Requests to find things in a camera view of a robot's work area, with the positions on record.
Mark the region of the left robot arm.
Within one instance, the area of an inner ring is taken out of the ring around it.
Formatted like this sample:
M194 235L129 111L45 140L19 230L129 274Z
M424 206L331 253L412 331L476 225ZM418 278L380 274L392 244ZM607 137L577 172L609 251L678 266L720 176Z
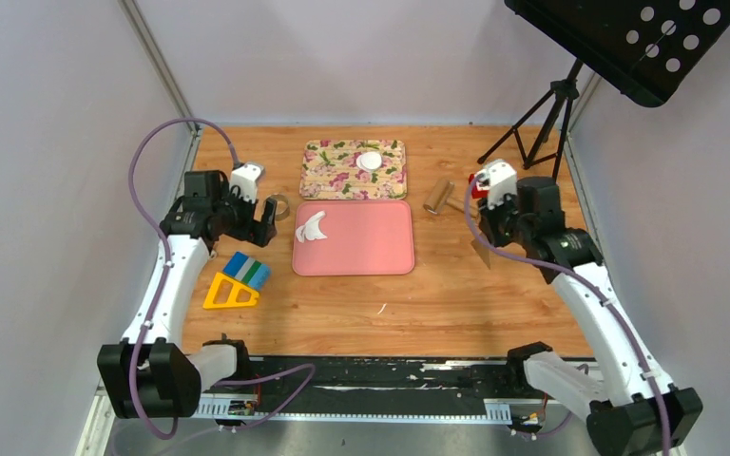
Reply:
M275 236L277 203L255 217L264 168L242 164L185 174L183 193L153 224L159 237L155 270L142 303L119 342L100 348L97 367L116 415L185 418L204 391L220 382L231 392L253 380L242 342L222 338L184 353L183 324L197 279L223 236L266 246Z

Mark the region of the round cut dough wrapper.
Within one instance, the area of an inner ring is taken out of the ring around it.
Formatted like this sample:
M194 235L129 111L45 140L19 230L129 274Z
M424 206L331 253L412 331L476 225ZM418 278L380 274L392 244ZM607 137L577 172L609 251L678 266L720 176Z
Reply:
M356 158L355 164L360 170L373 173L383 165L383 157L379 152L363 152Z

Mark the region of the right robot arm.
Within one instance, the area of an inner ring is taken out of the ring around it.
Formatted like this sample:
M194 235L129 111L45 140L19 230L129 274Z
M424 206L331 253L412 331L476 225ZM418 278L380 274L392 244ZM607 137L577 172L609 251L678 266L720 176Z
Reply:
M542 343L518 349L504 374L510 392L540 390L585 423L601 455L670 454L698 420L703 404L678 388L635 331L591 236L569 228L551 177L519 179L477 173L484 192L469 227L491 252L540 271L567 304L593 351L602 378L581 373Z

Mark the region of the wooden double-ended roller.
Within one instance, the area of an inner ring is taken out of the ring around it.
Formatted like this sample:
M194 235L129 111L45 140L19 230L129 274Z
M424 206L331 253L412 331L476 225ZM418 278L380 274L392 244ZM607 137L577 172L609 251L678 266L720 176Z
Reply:
M456 197L454 195L455 185L446 178L438 179L433 186L431 192L424 200L423 209L431 214L440 215L447 207L456 209L462 213L469 210L472 219L477 219L479 211L475 200L471 197L467 199Z

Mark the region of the pink plastic tray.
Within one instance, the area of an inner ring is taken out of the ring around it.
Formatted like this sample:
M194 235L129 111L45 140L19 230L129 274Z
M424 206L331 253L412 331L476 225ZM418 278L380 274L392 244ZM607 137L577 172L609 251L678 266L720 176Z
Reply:
M302 203L296 229L318 211L326 239L293 244L300 276L394 276L415 265L413 217L403 200L316 200Z

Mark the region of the floral cutting mat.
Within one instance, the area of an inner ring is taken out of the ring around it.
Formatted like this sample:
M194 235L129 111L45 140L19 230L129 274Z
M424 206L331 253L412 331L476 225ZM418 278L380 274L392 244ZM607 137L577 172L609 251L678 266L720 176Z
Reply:
M356 158L379 152L383 165L360 170ZM402 200L408 165L401 140L312 140L305 144L298 193L306 200Z

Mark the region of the white dough ball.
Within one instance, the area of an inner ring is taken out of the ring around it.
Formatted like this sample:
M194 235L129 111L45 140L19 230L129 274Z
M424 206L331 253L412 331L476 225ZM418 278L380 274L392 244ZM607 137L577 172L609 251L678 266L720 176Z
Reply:
M304 243L307 241L316 241L316 240L323 240L326 239L327 236L323 233L320 223L323 221L323 219L326 217L325 211L318 211L314 213L312 216L307 218L307 220L300 225L296 231L295 236L296 240L299 243Z

